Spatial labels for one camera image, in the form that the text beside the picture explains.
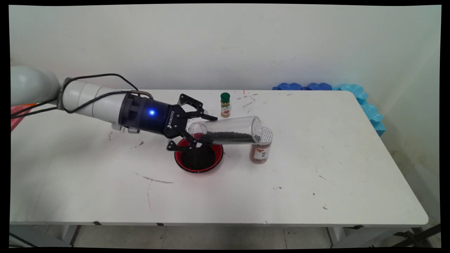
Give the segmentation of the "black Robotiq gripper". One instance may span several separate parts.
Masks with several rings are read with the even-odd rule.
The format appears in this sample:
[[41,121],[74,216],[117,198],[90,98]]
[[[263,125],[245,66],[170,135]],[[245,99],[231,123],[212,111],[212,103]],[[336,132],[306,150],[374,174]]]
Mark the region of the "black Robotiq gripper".
[[[185,112],[183,105],[195,108],[195,111]],[[204,139],[203,134],[191,135],[187,132],[187,121],[193,118],[216,121],[217,117],[205,113],[203,103],[182,93],[178,104],[170,105],[147,97],[140,97],[128,93],[125,95],[119,110],[119,125],[132,131],[150,132],[175,138],[182,136],[187,140],[187,146],[178,146],[174,141],[167,144],[168,151],[191,152],[201,146],[211,146],[212,141]]]

